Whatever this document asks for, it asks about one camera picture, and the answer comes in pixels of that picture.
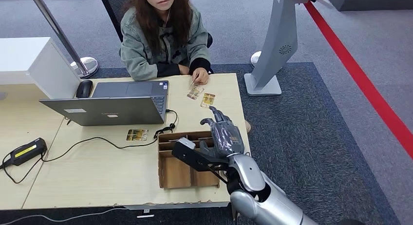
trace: power adapter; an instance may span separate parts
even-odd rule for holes
[[[20,166],[37,155],[45,153],[46,150],[46,142],[39,137],[38,139],[13,150],[10,153],[10,158],[0,166],[0,169],[10,165]]]

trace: card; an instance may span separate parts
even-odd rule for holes
[[[214,104],[215,94],[204,94],[202,98],[201,107],[209,108],[212,104]]]
[[[196,85],[189,91],[189,93],[187,94],[187,97],[189,97],[190,99],[196,100],[199,97],[199,95],[202,93],[202,91],[204,91],[204,88]]]
[[[130,129],[126,136],[127,141],[146,141],[147,138],[147,129]]]

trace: white cabinet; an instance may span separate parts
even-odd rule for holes
[[[58,99],[73,98],[79,83],[50,37],[0,38],[0,85],[36,84]]]

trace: cable cord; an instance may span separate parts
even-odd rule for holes
[[[40,158],[32,165],[32,167],[29,169],[29,171],[25,174],[25,176],[24,176],[20,181],[16,181],[16,180],[7,172],[6,167],[4,167],[4,166],[6,166],[6,165],[5,165],[5,163],[6,163],[5,160],[6,160],[7,156],[11,155],[11,153],[12,153],[13,151],[10,152],[8,155],[6,155],[6,156],[3,158],[2,162],[1,162],[1,167],[3,167],[4,173],[6,173],[7,177],[9,177],[9,178],[13,181],[13,183],[15,183],[15,184],[20,184],[24,179],[26,179],[27,175],[32,171],[32,169],[36,166],[36,164],[37,164],[40,160],[41,160],[42,162],[44,162],[44,163],[52,162],[52,161],[54,161],[54,160],[57,160],[57,159],[63,157],[64,155],[66,155],[70,150],[73,149],[73,147],[77,146],[77,145],[80,144],[80,143],[86,142],[86,141],[91,141],[91,140],[94,140],[94,139],[101,139],[101,140],[104,140],[104,141],[108,142],[109,144],[111,144],[112,146],[114,146],[115,148],[120,149],[120,150],[129,148],[129,147],[143,147],[143,146],[152,145],[153,143],[155,143],[155,142],[158,140],[158,133],[163,133],[163,131],[166,131],[166,130],[169,130],[169,131],[173,132],[173,129],[175,128],[176,121],[178,120],[178,114],[177,114],[175,111],[170,110],[170,109],[167,109],[166,112],[167,112],[167,113],[168,113],[168,112],[173,112],[173,113],[175,113],[175,121],[174,121],[173,123],[171,123],[168,127],[164,128],[164,129],[162,129],[162,130],[156,131],[156,134],[155,134],[155,136],[153,137],[154,140],[153,140],[152,142],[147,143],[147,144],[142,144],[142,145],[129,145],[129,146],[119,147],[119,146],[115,145],[114,143],[112,143],[111,141],[109,141],[108,139],[105,139],[105,138],[103,138],[103,137],[99,137],[99,136],[92,137],[92,138],[89,138],[89,139],[86,139],[86,140],[82,140],[82,141],[79,141],[79,142],[73,144],[73,145],[72,145],[66,152],[64,152],[61,156],[56,157],[56,158],[53,158],[53,159],[44,159],[45,154],[42,153],[42,154],[40,155]]]
[[[28,219],[28,218],[34,218],[34,217],[42,217],[45,218],[51,222],[55,222],[55,223],[61,223],[61,222],[66,222],[72,219],[78,219],[78,218],[82,218],[82,217],[87,217],[87,216],[94,216],[94,215],[102,215],[102,214],[106,214],[107,212],[113,211],[113,210],[125,210],[127,208],[112,208],[112,209],[108,209],[106,211],[100,212],[100,213],[92,213],[92,214],[83,214],[83,215],[79,215],[79,216],[74,216],[68,219],[63,219],[63,220],[55,220],[55,219],[51,219],[45,215],[42,214],[35,214],[35,215],[29,215],[29,216],[25,216],[25,217],[21,217],[19,219],[13,220],[11,222],[5,223],[5,224],[0,224],[0,225],[10,225],[12,223],[15,223],[17,221],[23,220],[23,219]]]

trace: blue carpet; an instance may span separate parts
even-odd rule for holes
[[[277,75],[281,96],[249,97],[243,75],[248,64],[213,65],[216,73],[237,73],[249,142],[259,167],[310,218],[336,224],[353,218],[367,225],[400,224],[313,63],[288,63]],[[94,78],[129,76],[124,68],[101,69]],[[67,218],[104,208],[0,211],[0,223],[41,213]],[[154,218],[136,219],[136,211],[114,211],[63,224],[229,225],[225,208],[154,210]],[[48,224],[28,219],[17,224]],[[245,218],[239,224],[251,225]]]

